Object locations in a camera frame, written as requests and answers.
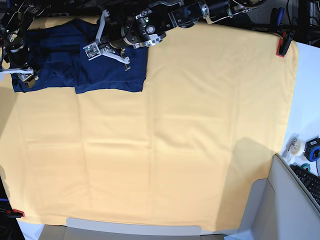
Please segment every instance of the cable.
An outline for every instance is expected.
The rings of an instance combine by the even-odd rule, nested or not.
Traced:
[[[258,1],[256,3],[253,3],[253,4],[247,4],[247,3],[244,3],[244,2],[240,2],[238,0],[232,0],[232,1],[234,1],[238,5],[244,6],[245,8],[255,9],[255,8],[261,6],[262,4],[264,4],[268,0],[261,0],[261,1]]]
[[[216,22],[219,22],[219,21],[221,21],[223,19],[227,19],[227,18],[233,17],[233,16],[238,15],[238,14],[242,14],[242,13],[245,13],[245,12],[246,12],[245,10],[244,11],[238,11],[238,12],[236,12],[236,13],[230,15],[230,16],[224,16],[224,17],[221,17],[221,18],[219,18],[217,20],[211,21],[209,24],[215,24]]]
[[[292,25],[292,22],[291,22],[291,18],[290,18],[290,14],[289,14],[289,1],[286,1],[286,6],[285,6],[285,10],[286,10],[286,14],[288,16],[288,19],[289,19],[289,24]]]

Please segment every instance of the dark blue fabric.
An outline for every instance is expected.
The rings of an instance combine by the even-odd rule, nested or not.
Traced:
[[[123,63],[109,57],[88,61],[83,47],[95,39],[98,27],[74,19],[60,26],[29,31],[29,62],[40,66],[39,79],[29,89],[19,81],[17,74],[12,74],[14,91],[25,93],[56,87],[74,87],[77,94],[97,89],[142,91],[148,49],[127,47],[125,53],[131,61],[128,71]]]

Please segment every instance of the clamp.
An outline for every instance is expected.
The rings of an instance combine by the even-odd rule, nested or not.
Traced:
[[[19,211],[16,209],[9,210],[0,208],[0,213],[4,213],[4,215],[10,219],[19,219],[25,216],[25,213],[23,211]]]
[[[290,32],[290,31],[284,31],[282,33],[282,37],[283,38],[279,39],[279,44],[278,44],[278,48],[276,51],[276,55],[281,58],[284,58],[288,49],[289,49],[289,46],[290,46],[292,40],[294,39],[294,33]]]

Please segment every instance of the yellow cloth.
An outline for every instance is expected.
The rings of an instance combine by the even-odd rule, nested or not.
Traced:
[[[0,174],[22,221],[239,227],[282,146],[297,45],[282,58],[271,34],[197,24],[167,35],[142,92],[0,84]]]

